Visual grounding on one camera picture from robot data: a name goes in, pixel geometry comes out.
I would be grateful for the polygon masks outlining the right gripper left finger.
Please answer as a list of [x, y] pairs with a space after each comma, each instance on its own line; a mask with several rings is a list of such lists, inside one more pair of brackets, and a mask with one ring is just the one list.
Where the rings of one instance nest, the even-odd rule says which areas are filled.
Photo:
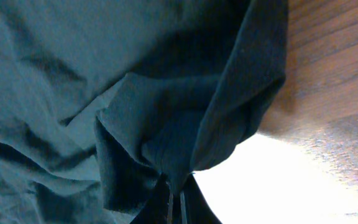
[[173, 194], [166, 175], [158, 179], [152, 196], [148, 199], [131, 224], [172, 224]]

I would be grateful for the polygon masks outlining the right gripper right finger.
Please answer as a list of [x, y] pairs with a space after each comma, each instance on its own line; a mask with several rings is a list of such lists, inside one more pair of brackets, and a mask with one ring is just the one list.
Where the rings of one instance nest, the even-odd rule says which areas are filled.
[[191, 174], [180, 192], [182, 224], [222, 224], [206, 202]]

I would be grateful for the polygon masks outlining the black t-shirt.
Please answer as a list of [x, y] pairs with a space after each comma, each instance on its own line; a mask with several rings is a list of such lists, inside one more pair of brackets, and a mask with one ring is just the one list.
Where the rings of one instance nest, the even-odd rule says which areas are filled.
[[0, 223], [131, 223], [254, 135], [288, 2], [0, 1]]

